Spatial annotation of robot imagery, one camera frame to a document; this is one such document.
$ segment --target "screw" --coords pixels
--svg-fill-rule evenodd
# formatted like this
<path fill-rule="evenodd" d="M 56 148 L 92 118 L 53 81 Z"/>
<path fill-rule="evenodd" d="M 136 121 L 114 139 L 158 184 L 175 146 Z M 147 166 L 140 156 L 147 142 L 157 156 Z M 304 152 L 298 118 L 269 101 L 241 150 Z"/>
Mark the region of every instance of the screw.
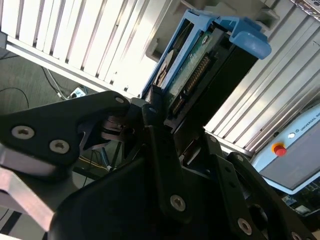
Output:
<path fill-rule="evenodd" d="M 291 232 L 292 238 L 294 240 L 302 240 L 301 237 L 296 232 Z"/>
<path fill-rule="evenodd" d="M 202 44 L 205 44 L 208 41 L 208 38 L 209 38 L 208 36 L 205 36 L 202 40 Z"/>
<path fill-rule="evenodd" d="M 244 161 L 244 158 L 243 158 L 242 156 L 240 156 L 240 155 L 237 155 L 236 158 L 237 158 L 239 161 L 241 161 L 241 162 Z"/>
<path fill-rule="evenodd" d="M 123 104 L 125 101 L 121 97 L 116 97 L 115 100 L 121 104 Z"/>
<path fill-rule="evenodd" d="M 238 225 L 239 225 L 239 228 L 248 236 L 252 234 L 252 228 L 250 224 L 243 218 L 238 219 Z"/>
<path fill-rule="evenodd" d="M 29 126 L 15 126 L 11 134 L 17 139 L 27 140 L 35 135 L 35 131 Z"/>
<path fill-rule="evenodd" d="M 215 139 L 213 136 L 210 136 L 210 139 L 212 142 L 216 143 L 217 142 L 217 139 Z"/>
<path fill-rule="evenodd" d="M 53 140 L 50 142 L 49 147 L 51 151 L 57 154 L 66 154 L 70 149 L 69 144 L 61 139 Z"/>
<path fill-rule="evenodd" d="M 149 110 L 151 111 L 151 112 L 153 112 L 153 113 L 157 113 L 157 110 L 155 110 L 154 108 L 152 108 L 152 107 L 149 107 Z"/>
<path fill-rule="evenodd" d="M 170 197 L 170 203 L 172 207 L 174 207 L 174 209 L 179 212 L 183 212 L 184 210 L 186 210 L 186 203 L 179 195 L 172 195 Z"/>

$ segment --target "black cable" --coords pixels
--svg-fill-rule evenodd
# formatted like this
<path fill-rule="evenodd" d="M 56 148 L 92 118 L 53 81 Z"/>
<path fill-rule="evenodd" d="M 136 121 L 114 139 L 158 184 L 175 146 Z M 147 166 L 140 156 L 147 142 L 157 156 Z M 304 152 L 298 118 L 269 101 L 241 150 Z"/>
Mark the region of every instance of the black cable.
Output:
<path fill-rule="evenodd" d="M 12 58 L 15 58 L 15 57 L 19 57 L 19 55 L 8 56 L 8 57 L 2 57 L 2 58 L 0 58 L 0 60 L 12 59 Z"/>
<path fill-rule="evenodd" d="M 94 151 L 91 151 L 91 158 L 90 158 L 89 166 L 88 166 L 88 168 L 86 169 L 87 171 L 90 169 L 90 166 L 91 166 L 91 163 L 92 163 L 92 157 L 93 157 L 93 156 L 94 156 Z M 86 185 L 87 179 L 88 179 L 88 176 L 85 177 L 85 180 L 84 180 L 84 183 L 83 183 L 82 187 L 84 187 L 84 186 Z"/>
<path fill-rule="evenodd" d="M 28 106 L 28 109 L 30 108 L 29 100 L 28 100 L 27 95 L 25 94 L 24 91 L 22 91 L 22 90 L 21 90 L 20 88 L 18 88 L 18 87 L 6 87 L 6 88 L 0 90 L 0 93 L 3 92 L 3 91 L 5 91 L 5 90 L 8 90 L 8 89 L 16 89 L 16 90 L 20 91 L 20 92 L 24 95 L 24 97 L 25 97 L 25 100 L 26 100 L 26 104 L 27 104 L 27 106 Z"/>
<path fill-rule="evenodd" d="M 4 59 L 6 56 L 8 56 L 9 53 L 10 53 L 10 52 L 5 53 L 2 57 L 0 57 L 0 60 L 1 60 L 1 59 Z"/>
<path fill-rule="evenodd" d="M 61 84 L 57 81 L 57 80 L 55 80 L 55 82 L 56 82 L 56 84 L 59 86 L 59 88 L 62 88 L 62 89 L 65 89 L 65 90 L 68 90 L 67 88 L 65 88 L 65 87 L 63 87 L 63 86 L 61 86 Z"/>
<path fill-rule="evenodd" d="M 98 150 L 92 150 L 92 151 L 94 152 L 94 155 L 95 155 L 95 158 L 96 158 L 96 162 L 98 164 L 102 165 L 102 159 L 101 159 L 100 152 Z"/>
<path fill-rule="evenodd" d="M 62 93 L 62 95 L 61 95 L 60 98 L 61 98 L 62 100 L 65 100 L 65 99 L 63 98 L 63 95 L 65 95 L 65 93 L 63 93 L 62 91 L 60 92 L 59 89 L 55 88 L 55 86 L 52 85 L 52 83 L 50 82 L 50 80 L 49 80 L 49 78 L 48 78 L 48 76 L 47 76 L 47 73 L 46 73 L 46 71 L 45 71 L 45 68 L 44 68 L 43 66 L 41 66 L 41 69 L 42 69 L 42 71 L 43 71 L 43 74 L 44 74 L 44 76 L 45 76 L 45 79 L 47 80 L 47 82 L 49 83 L 49 85 L 51 86 L 51 88 L 55 91 L 56 94 L 61 94 L 61 93 Z M 63 87 L 63 86 L 61 86 L 57 81 L 55 81 L 55 82 L 56 82 L 56 84 L 57 84 L 60 88 L 66 90 L 66 88 Z"/>
<path fill-rule="evenodd" d="M 4 219 L 4 217 L 7 215 L 7 213 L 9 212 L 9 208 L 5 211 L 5 213 L 2 215 L 2 217 L 0 218 L 0 221 L 2 220 L 2 219 Z"/>
<path fill-rule="evenodd" d="M 46 74 L 46 71 L 45 71 L 45 69 L 44 69 L 44 67 L 43 66 L 41 66 L 41 69 L 42 69 L 42 71 L 43 71 L 43 74 L 44 74 L 44 76 L 45 76 L 45 79 L 47 80 L 47 82 L 49 83 L 49 85 L 51 86 L 51 88 L 55 91 L 55 93 L 56 94 L 58 94 L 58 90 L 51 84 L 51 82 L 49 81 L 49 78 L 48 78 L 48 76 L 47 76 L 47 74 Z"/>

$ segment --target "cable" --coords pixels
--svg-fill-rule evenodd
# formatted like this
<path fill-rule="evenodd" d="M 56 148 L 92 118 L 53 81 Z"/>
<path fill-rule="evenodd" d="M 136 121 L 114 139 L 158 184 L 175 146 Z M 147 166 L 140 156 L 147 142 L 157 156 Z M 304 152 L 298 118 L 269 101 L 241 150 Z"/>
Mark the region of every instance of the cable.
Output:
<path fill-rule="evenodd" d="M 79 159 L 80 159 L 81 161 L 83 161 L 83 162 L 88 163 L 88 164 L 90 163 L 90 160 L 87 159 L 87 158 L 85 158 L 85 157 L 83 157 L 83 156 L 80 156 Z M 92 165 L 92 166 L 95 166 L 95 167 L 97 167 L 97 168 L 99 168 L 99 169 L 104 169 L 104 170 L 107 170 L 107 171 L 108 171 L 108 169 L 105 168 L 104 166 L 99 165 L 99 164 L 96 164 L 96 163 L 94 163 L 94 162 L 92 162 L 91 165 Z"/>
<path fill-rule="evenodd" d="M 56 85 L 56 87 L 58 88 L 59 93 L 61 94 L 61 96 L 64 98 L 64 100 L 68 100 L 68 98 L 63 94 L 63 92 L 61 91 L 59 84 L 57 83 L 57 81 L 55 80 L 54 76 L 52 76 L 51 72 L 49 69 L 46 69 L 52 79 L 52 81 L 54 82 L 54 84 Z"/>
<path fill-rule="evenodd" d="M 94 156 L 96 158 L 96 163 L 100 164 L 102 166 L 102 159 L 101 159 L 101 154 L 98 150 L 92 150 L 94 152 Z"/>
<path fill-rule="evenodd" d="M 2 58 L 0 58 L 0 60 L 12 59 L 12 58 L 15 58 L 15 57 L 19 57 L 19 55 L 15 55 L 15 56 L 8 56 L 8 57 L 2 57 Z"/>
<path fill-rule="evenodd" d="M 24 91 L 22 91 L 22 90 L 21 90 L 20 88 L 18 88 L 18 87 L 6 87 L 6 88 L 0 90 L 0 93 L 3 92 L 3 91 L 5 91 L 5 90 L 8 90 L 8 89 L 16 89 L 16 90 L 20 91 L 20 92 L 24 95 L 24 97 L 25 97 L 25 101 L 26 101 L 26 105 L 27 105 L 28 109 L 30 108 L 29 100 L 28 100 L 27 95 L 25 94 Z"/>
<path fill-rule="evenodd" d="M 57 81 L 53 78 L 53 81 L 54 81 L 55 85 L 56 85 L 59 89 L 55 88 L 55 87 L 52 85 L 52 83 L 50 82 L 50 80 L 49 80 L 49 78 L 48 78 L 48 76 L 47 76 L 47 73 L 46 73 L 46 71 L 45 71 L 45 68 L 44 68 L 43 66 L 41 66 L 41 69 L 42 69 L 42 71 L 43 71 L 43 74 L 44 74 L 44 76 L 45 76 L 45 79 L 47 80 L 47 82 L 49 83 L 49 85 L 51 86 L 51 88 L 55 91 L 55 93 L 59 96 L 59 98 L 61 98 L 62 100 L 66 100 L 65 95 L 63 94 L 63 92 L 62 92 L 61 89 L 59 88 L 59 84 L 57 83 Z"/>
<path fill-rule="evenodd" d="M 2 219 L 4 219 L 4 217 L 7 215 L 7 213 L 9 212 L 9 208 L 5 211 L 5 213 L 2 215 L 2 217 L 0 218 L 0 221 L 2 220 Z"/>
<path fill-rule="evenodd" d="M 94 155 L 94 151 L 91 151 L 91 159 L 90 159 L 90 162 L 89 162 L 89 166 L 88 166 L 88 168 L 86 169 L 87 171 L 90 169 L 90 166 L 91 166 L 91 164 L 92 164 L 92 157 L 93 157 L 93 155 Z M 84 186 L 86 185 L 87 179 L 88 179 L 88 176 L 85 177 L 84 183 L 83 183 L 83 186 L 82 186 L 82 187 L 84 187 Z"/>
<path fill-rule="evenodd" d="M 88 95 L 87 87 L 86 87 L 86 86 L 82 86 L 82 87 L 83 87 L 83 89 L 84 89 L 84 93 L 85 93 L 85 95 Z"/>
<path fill-rule="evenodd" d="M 42 71 L 43 71 L 43 74 L 44 74 L 44 76 L 45 76 L 45 79 L 47 80 L 47 82 L 49 83 L 49 85 L 51 86 L 51 88 L 56 92 L 56 93 L 58 93 L 58 90 L 51 84 L 51 82 L 49 81 L 49 78 L 48 78 L 48 76 L 47 76 L 47 74 L 46 74 L 46 71 L 45 71 L 45 69 L 44 69 L 44 67 L 42 66 L 41 67 L 41 69 L 42 69 Z"/>
<path fill-rule="evenodd" d="M 101 153 L 100 154 L 101 154 L 101 158 L 102 158 L 103 163 L 105 164 L 105 166 L 106 167 L 110 166 L 108 155 L 107 155 L 106 149 L 104 147 L 101 148 Z"/>
<path fill-rule="evenodd" d="M 1 60 L 1 59 L 4 59 L 6 56 L 8 56 L 9 53 L 10 53 L 10 52 L 5 53 L 5 54 L 0 58 L 0 60 Z"/>

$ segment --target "white panel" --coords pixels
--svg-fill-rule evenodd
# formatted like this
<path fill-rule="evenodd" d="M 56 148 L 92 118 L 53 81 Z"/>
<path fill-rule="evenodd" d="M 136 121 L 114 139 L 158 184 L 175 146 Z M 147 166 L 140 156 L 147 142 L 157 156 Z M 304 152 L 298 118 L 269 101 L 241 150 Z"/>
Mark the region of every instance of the white panel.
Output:
<path fill-rule="evenodd" d="M 317 25 L 313 25 L 313 27 L 310 27 L 312 23 L 314 23 L 316 20 L 312 17 L 309 17 L 308 21 L 305 22 L 304 27 L 301 27 L 296 31 L 295 35 L 292 37 L 290 42 L 287 42 L 286 45 L 281 48 L 281 50 L 278 52 L 277 55 L 272 59 L 270 62 L 270 66 L 268 69 L 265 69 L 261 72 L 251 71 L 252 74 L 258 74 L 258 79 L 254 83 L 254 85 L 250 88 L 248 93 L 244 98 L 241 99 L 240 103 L 237 105 L 236 108 L 233 109 L 232 113 L 228 116 L 228 124 L 222 128 L 222 125 L 218 127 L 216 130 L 217 134 L 219 130 L 221 129 L 221 132 L 218 134 L 220 137 L 227 134 L 227 132 L 235 125 L 235 123 L 238 121 L 238 119 L 246 112 L 247 108 L 254 104 L 256 99 L 264 92 L 266 87 L 274 81 L 274 76 L 278 74 L 281 69 L 284 67 L 285 64 L 288 63 L 288 61 L 291 59 L 291 57 L 294 56 L 294 54 L 299 51 L 299 49 L 302 47 L 302 45 L 308 40 L 308 38 L 314 33 L 315 29 L 318 28 Z M 282 43 L 281 39 L 283 39 L 283 36 L 277 35 L 270 43 Z M 228 139 L 234 139 L 236 140 L 236 136 L 229 135 Z"/>
<path fill-rule="evenodd" d="M 16 37 L 20 0 L 4 0 L 1 32 Z"/>
<path fill-rule="evenodd" d="M 54 0 L 45 0 L 44 2 L 39 32 L 38 32 L 37 41 L 36 41 L 36 48 L 39 49 L 40 51 L 42 51 L 45 46 L 53 3 L 54 3 Z"/>
<path fill-rule="evenodd" d="M 110 82 L 114 78 L 114 73 L 118 72 L 119 66 L 122 64 L 122 60 L 127 54 L 128 47 L 131 44 L 132 37 L 134 37 L 135 31 L 137 30 L 137 25 L 139 24 L 139 17 L 141 13 L 145 10 L 146 5 L 149 3 L 149 0 L 137 0 L 136 5 L 134 6 L 131 17 L 128 21 L 128 24 L 124 30 L 123 36 L 117 46 L 115 55 L 112 59 L 110 69 L 106 74 L 105 81 Z"/>
<path fill-rule="evenodd" d="M 107 89 L 116 91 L 126 98 L 131 99 L 134 97 L 128 92 L 121 91 L 116 89 L 114 86 L 106 83 L 92 75 L 87 74 L 86 72 L 77 69 L 70 64 L 60 61 L 53 56 L 45 54 L 44 52 L 35 49 L 15 38 L 9 37 L 7 39 L 8 43 L 6 49 L 10 52 L 13 52 L 19 56 L 22 56 L 29 61 L 32 61 L 36 64 L 39 64 L 47 69 L 50 69 L 68 79 L 71 79 L 81 85 L 84 85 L 88 88 L 91 88 L 97 92 L 103 92 Z"/>
<path fill-rule="evenodd" d="M 150 0 L 143 17 L 141 18 L 132 42 L 123 58 L 118 65 L 117 74 L 114 85 L 119 89 L 128 87 L 129 93 L 138 93 L 139 90 L 147 83 L 156 62 L 146 58 L 141 61 L 145 46 L 154 29 L 157 19 L 154 16 L 160 15 L 166 0 Z"/>
<path fill-rule="evenodd" d="M 104 50 L 107 47 L 114 25 L 120 13 L 122 0 L 108 0 L 92 42 L 89 55 L 85 62 L 84 71 L 92 76 L 98 72 Z"/>
<path fill-rule="evenodd" d="M 126 4 L 125 10 L 121 16 L 121 21 L 116 29 L 116 33 L 112 40 L 112 43 L 108 49 L 108 52 L 103 60 L 100 72 L 99 72 L 99 79 L 105 80 L 107 72 L 109 70 L 110 64 L 112 63 L 115 53 L 117 51 L 118 45 L 123 37 L 124 31 L 128 25 L 128 21 L 131 19 L 131 13 L 133 8 L 136 5 L 137 0 L 128 0 Z"/>
<path fill-rule="evenodd" d="M 50 54 L 51 46 L 54 40 L 55 30 L 57 26 L 60 6 L 63 3 L 64 3 L 64 0 L 54 0 L 53 2 L 50 21 L 49 21 L 48 29 L 46 32 L 44 48 L 43 48 L 43 51 L 46 54 Z"/>
<path fill-rule="evenodd" d="M 74 34 L 75 27 L 77 24 L 78 14 L 81 8 L 81 3 L 82 3 L 82 0 L 74 0 L 68 26 L 66 28 L 66 31 L 64 33 L 64 37 L 62 40 L 63 45 L 62 46 L 57 45 L 57 47 L 55 47 L 54 49 L 55 51 L 57 51 L 56 57 L 58 57 L 63 62 L 66 61 L 66 58 L 68 55 L 69 47 L 72 41 L 72 36 Z"/>
<path fill-rule="evenodd" d="M 24 0 L 19 40 L 32 46 L 34 44 L 40 0 Z"/>
<path fill-rule="evenodd" d="M 68 23 L 71 16 L 71 12 L 73 9 L 75 0 L 66 0 L 64 4 L 63 14 L 61 17 L 60 25 L 59 25 L 59 31 L 56 36 L 56 41 L 53 49 L 53 56 L 55 58 L 59 58 L 61 55 L 61 49 L 63 48 L 64 38 L 67 33 Z"/>
<path fill-rule="evenodd" d="M 4 9 L 4 0 L 0 0 L 0 30 L 1 30 L 1 24 L 2 24 L 2 12 Z"/>
<path fill-rule="evenodd" d="M 94 31 L 102 0 L 95 0 L 94 4 L 87 1 L 82 18 L 72 46 L 69 64 L 80 69 L 88 49 L 88 45 Z"/>

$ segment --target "white slotted panel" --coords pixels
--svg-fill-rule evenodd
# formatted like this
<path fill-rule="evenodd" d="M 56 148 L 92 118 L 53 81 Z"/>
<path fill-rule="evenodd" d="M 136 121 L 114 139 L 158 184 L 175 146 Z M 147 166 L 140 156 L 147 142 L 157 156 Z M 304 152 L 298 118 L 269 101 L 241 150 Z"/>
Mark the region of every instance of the white slotted panel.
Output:
<path fill-rule="evenodd" d="M 274 30 L 266 32 L 271 55 L 257 61 L 205 127 L 252 153 L 320 88 L 316 44 L 320 43 L 320 22 L 286 0 L 281 0 L 274 11 L 281 20 Z"/>
<path fill-rule="evenodd" d="M 2 12 L 4 10 L 4 0 L 0 0 L 0 29 L 1 29 L 1 24 L 2 24 Z"/>
<path fill-rule="evenodd" d="M 155 61 L 144 57 L 144 52 L 145 45 L 150 40 L 150 35 L 157 21 L 157 19 L 153 18 L 153 15 L 160 15 L 165 3 L 165 0 L 149 2 L 132 37 L 131 45 L 134 47 L 128 49 L 116 69 L 116 72 L 119 74 L 116 75 L 114 85 L 120 89 L 128 87 L 127 91 L 133 95 L 140 94 L 141 89 L 146 84 L 152 70 L 157 64 Z"/>
<path fill-rule="evenodd" d="M 84 61 L 102 2 L 102 0 L 95 0 L 94 4 L 90 1 L 85 3 L 69 58 L 69 64 L 77 69 L 81 68 Z"/>
<path fill-rule="evenodd" d="M 32 46 L 34 44 L 40 0 L 24 0 L 19 40 Z"/>
<path fill-rule="evenodd" d="M 39 32 L 36 41 L 36 48 L 42 51 L 45 46 L 51 10 L 54 4 L 54 0 L 45 0 L 42 10 L 42 16 L 40 21 Z"/>
<path fill-rule="evenodd" d="M 74 0 L 68 25 L 66 27 L 63 40 L 62 40 L 63 44 L 56 45 L 54 48 L 54 51 L 56 51 L 55 56 L 58 57 L 63 62 L 65 62 L 67 59 L 69 47 L 72 42 L 72 37 L 77 24 L 78 15 L 81 11 L 81 6 L 82 6 L 82 0 Z"/>
<path fill-rule="evenodd" d="M 134 11 L 134 8 L 136 6 L 137 0 L 128 0 L 125 10 L 122 14 L 121 20 L 118 24 L 118 27 L 116 29 L 115 35 L 113 37 L 113 41 L 108 49 L 108 52 L 105 56 L 105 58 L 102 60 L 101 69 L 99 71 L 99 79 L 105 80 L 106 75 L 109 71 L 110 65 L 113 62 L 114 56 L 118 50 L 118 45 L 120 44 L 120 41 L 122 40 L 124 31 L 126 30 L 126 27 L 128 25 L 128 21 L 131 19 L 131 15 Z"/>
<path fill-rule="evenodd" d="M 122 0 L 108 0 L 100 20 L 99 27 L 94 36 L 90 52 L 85 62 L 84 71 L 92 76 L 98 72 L 104 51 L 110 40 L 114 25 L 119 16 L 121 6 L 126 4 Z"/>
<path fill-rule="evenodd" d="M 74 6 L 75 0 L 66 0 L 64 4 L 63 14 L 61 17 L 59 30 L 56 36 L 56 41 L 53 49 L 53 56 L 59 58 L 61 55 L 61 49 L 63 48 L 65 35 L 67 33 L 68 23 L 70 20 L 71 12 Z"/>
<path fill-rule="evenodd" d="M 20 0 L 4 0 L 1 32 L 16 37 Z"/>
<path fill-rule="evenodd" d="M 133 12 L 131 14 L 131 18 L 127 24 L 127 27 L 123 33 L 122 39 L 118 45 L 117 52 L 114 55 L 114 58 L 112 60 L 112 64 L 110 65 L 110 69 L 105 77 L 106 82 L 110 82 L 112 79 L 114 80 L 114 85 L 117 86 L 119 89 L 124 89 L 125 85 L 123 86 L 122 79 L 119 76 L 118 70 L 120 70 L 120 67 L 125 66 L 125 72 L 130 72 L 132 69 L 132 65 L 135 65 L 134 62 L 129 63 L 123 63 L 124 58 L 127 56 L 128 48 L 130 47 L 133 37 L 136 34 L 137 28 L 141 22 L 141 18 L 145 13 L 146 7 L 149 4 L 149 0 L 138 0 L 136 2 L 136 5 L 133 9 Z"/>
<path fill-rule="evenodd" d="M 52 44 L 55 37 L 56 26 L 58 23 L 60 7 L 63 7 L 64 3 L 65 3 L 65 0 L 54 0 L 53 2 L 50 21 L 49 21 L 48 29 L 46 32 L 44 48 L 43 48 L 43 51 L 46 54 L 50 54 L 51 52 Z"/>
<path fill-rule="evenodd" d="M 155 62 L 146 57 L 146 49 L 172 2 L 0 0 L 0 6 L 1 1 L 7 9 L 1 24 L 11 32 L 8 50 L 46 68 L 51 65 L 51 70 L 78 83 L 87 81 L 87 87 L 128 98 L 139 95 L 153 71 Z M 111 84 L 115 71 L 126 79 L 114 78 Z"/>

